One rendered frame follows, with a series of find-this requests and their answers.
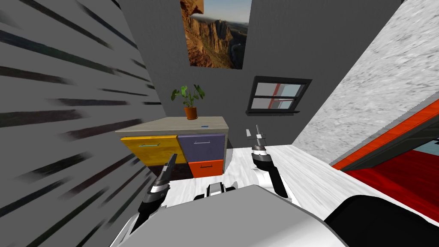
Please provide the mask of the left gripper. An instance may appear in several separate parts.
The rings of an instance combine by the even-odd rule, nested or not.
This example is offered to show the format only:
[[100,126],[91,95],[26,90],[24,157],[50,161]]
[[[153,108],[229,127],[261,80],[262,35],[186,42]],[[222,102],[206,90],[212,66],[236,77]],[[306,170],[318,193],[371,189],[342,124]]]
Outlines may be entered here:
[[168,163],[163,166],[160,175],[155,180],[155,187],[163,186],[170,181],[172,170],[174,169],[176,164],[177,156],[178,154],[172,154]]

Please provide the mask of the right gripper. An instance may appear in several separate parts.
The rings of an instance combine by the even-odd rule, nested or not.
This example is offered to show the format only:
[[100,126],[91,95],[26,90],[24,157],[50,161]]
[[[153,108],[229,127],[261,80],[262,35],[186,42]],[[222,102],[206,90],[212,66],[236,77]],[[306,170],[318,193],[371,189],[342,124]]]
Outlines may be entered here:
[[250,130],[246,129],[246,136],[247,140],[250,141],[251,146],[259,146],[259,147],[266,147],[266,135],[261,134],[260,128],[258,125],[256,125],[256,135],[251,135]]

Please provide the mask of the yellow drawer front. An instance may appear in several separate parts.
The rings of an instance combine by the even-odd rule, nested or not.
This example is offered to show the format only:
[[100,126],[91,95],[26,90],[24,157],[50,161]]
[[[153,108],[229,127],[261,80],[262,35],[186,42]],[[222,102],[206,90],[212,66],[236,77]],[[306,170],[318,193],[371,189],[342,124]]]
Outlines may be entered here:
[[[146,166],[159,166],[168,162],[172,154],[178,154],[176,163],[187,163],[177,135],[131,136],[120,139],[130,151]],[[157,144],[156,147],[139,147],[144,143]]]

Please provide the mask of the purple drawer front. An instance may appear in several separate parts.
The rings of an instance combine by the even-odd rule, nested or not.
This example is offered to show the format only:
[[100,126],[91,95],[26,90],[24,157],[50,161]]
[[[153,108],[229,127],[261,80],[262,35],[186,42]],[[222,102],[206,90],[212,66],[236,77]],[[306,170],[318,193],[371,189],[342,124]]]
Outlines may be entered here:
[[[179,135],[177,138],[189,163],[224,158],[225,134],[223,133]],[[195,141],[206,142],[208,140],[210,140],[208,144],[194,144]]]

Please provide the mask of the orange drawer front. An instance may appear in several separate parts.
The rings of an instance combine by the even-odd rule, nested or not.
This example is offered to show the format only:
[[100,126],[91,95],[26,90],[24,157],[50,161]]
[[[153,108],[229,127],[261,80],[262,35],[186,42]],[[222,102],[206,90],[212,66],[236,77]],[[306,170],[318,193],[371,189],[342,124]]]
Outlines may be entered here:
[[[223,160],[209,160],[202,162],[190,162],[189,168],[194,178],[221,176],[223,174]],[[213,164],[213,167],[200,168],[202,164]]]

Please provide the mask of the grey cabinet with coloured drawers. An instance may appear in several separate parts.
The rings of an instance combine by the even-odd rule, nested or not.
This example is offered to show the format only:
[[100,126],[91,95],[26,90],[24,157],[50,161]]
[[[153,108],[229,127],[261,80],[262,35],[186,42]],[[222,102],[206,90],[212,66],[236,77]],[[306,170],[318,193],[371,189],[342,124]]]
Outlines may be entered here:
[[[165,117],[147,123],[134,125],[124,129],[116,130],[115,133],[121,138],[131,136],[165,136],[165,135],[197,135],[207,133],[225,134],[223,174],[226,165],[226,147],[228,141],[229,127],[223,117],[209,116],[198,117],[195,120],[188,120],[185,117]],[[189,162],[175,164],[171,174],[171,180],[185,180],[194,178],[189,168]],[[159,176],[164,165],[146,166],[151,172]]]

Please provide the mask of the black framed window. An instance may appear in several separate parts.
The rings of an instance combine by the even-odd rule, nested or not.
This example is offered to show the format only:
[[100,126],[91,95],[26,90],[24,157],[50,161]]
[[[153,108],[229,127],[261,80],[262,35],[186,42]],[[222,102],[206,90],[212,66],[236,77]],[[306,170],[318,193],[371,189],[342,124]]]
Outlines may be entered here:
[[247,116],[293,116],[312,80],[255,76]]

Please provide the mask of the green plant in orange pot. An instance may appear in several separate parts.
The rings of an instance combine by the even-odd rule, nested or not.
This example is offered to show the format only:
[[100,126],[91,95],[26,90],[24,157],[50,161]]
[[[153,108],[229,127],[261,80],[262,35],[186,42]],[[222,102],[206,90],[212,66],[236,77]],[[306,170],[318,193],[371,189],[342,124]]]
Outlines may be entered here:
[[173,90],[171,93],[171,101],[175,101],[177,96],[183,98],[183,104],[185,105],[184,110],[186,118],[188,120],[195,120],[198,118],[197,109],[194,106],[196,99],[204,99],[205,92],[201,89],[198,84],[194,85],[194,91],[190,91],[188,86],[182,86],[179,90]]

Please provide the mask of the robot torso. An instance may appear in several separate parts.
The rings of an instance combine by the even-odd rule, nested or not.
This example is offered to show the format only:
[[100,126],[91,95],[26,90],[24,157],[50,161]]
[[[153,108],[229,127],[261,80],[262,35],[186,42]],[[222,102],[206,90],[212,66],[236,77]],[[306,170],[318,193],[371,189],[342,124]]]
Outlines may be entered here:
[[117,247],[348,247],[322,219],[257,185],[158,211]]

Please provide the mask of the canyon landscape picture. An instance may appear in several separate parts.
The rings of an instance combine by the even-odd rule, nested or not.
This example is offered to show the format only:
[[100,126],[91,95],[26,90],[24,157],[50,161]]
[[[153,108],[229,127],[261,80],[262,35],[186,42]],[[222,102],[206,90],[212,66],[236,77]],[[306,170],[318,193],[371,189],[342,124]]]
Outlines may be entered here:
[[242,69],[252,0],[179,0],[190,66]]

